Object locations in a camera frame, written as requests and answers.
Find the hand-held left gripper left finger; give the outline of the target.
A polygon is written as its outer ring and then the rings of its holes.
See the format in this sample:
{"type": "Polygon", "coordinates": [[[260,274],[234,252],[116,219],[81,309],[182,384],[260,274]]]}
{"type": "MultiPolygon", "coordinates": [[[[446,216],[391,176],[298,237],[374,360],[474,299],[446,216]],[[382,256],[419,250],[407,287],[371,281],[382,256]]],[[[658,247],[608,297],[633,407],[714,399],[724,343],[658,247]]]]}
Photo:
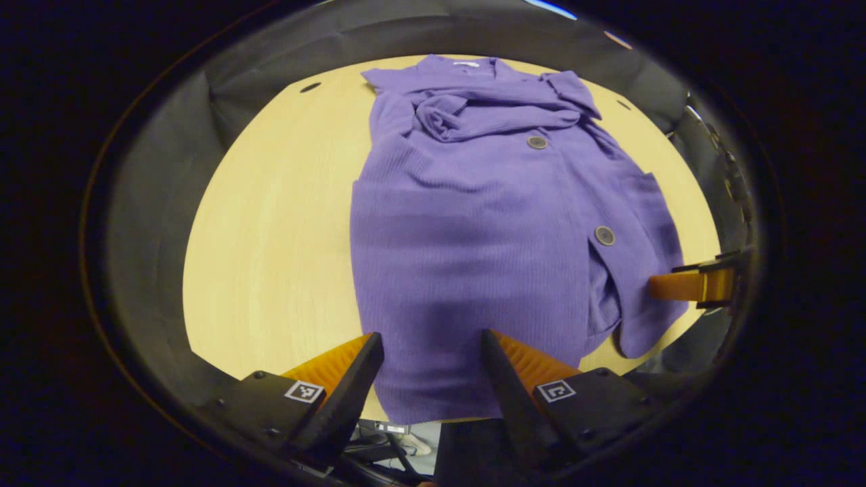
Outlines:
{"type": "Polygon", "coordinates": [[[203,409],[267,459],[328,474],[383,362],[382,336],[368,333],[288,372],[253,372],[217,390],[203,409]]]}

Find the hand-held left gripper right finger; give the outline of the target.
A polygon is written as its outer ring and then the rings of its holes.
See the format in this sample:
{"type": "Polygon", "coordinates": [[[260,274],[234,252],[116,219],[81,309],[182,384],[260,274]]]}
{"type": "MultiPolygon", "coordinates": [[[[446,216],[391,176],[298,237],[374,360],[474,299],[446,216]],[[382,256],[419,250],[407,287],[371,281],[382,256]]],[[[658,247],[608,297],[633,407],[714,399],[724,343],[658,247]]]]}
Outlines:
{"type": "Polygon", "coordinates": [[[521,465],[553,471],[600,453],[654,416],[652,396],[608,368],[581,372],[494,329],[480,357],[521,465]]]}

